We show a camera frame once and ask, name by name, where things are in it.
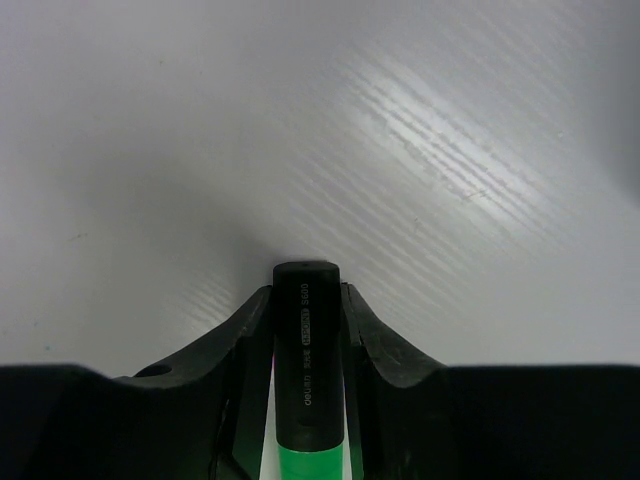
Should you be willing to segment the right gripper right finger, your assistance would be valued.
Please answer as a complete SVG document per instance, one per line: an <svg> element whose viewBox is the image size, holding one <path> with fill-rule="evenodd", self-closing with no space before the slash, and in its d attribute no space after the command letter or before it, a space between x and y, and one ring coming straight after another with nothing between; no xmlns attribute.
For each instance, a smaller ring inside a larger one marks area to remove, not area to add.
<svg viewBox="0 0 640 480"><path fill-rule="evenodd" d="M444 366L341 285L341 349L354 479L448 479Z"/></svg>

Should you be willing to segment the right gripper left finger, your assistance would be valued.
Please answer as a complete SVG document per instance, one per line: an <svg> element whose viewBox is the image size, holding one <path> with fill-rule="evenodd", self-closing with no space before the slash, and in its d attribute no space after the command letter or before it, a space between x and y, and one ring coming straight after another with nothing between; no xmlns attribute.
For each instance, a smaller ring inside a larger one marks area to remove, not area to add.
<svg viewBox="0 0 640 480"><path fill-rule="evenodd" d="M186 347L114 382L128 425L115 479L257 479L271 377L272 289Z"/></svg>

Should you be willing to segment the green black highlighter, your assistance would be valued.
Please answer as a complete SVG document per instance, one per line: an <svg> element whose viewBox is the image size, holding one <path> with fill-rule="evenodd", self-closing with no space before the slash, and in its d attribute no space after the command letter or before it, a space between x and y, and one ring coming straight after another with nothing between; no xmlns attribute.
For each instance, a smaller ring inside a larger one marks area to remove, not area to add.
<svg viewBox="0 0 640 480"><path fill-rule="evenodd" d="M273 269L276 441L282 479L343 477L341 278L327 261Z"/></svg>

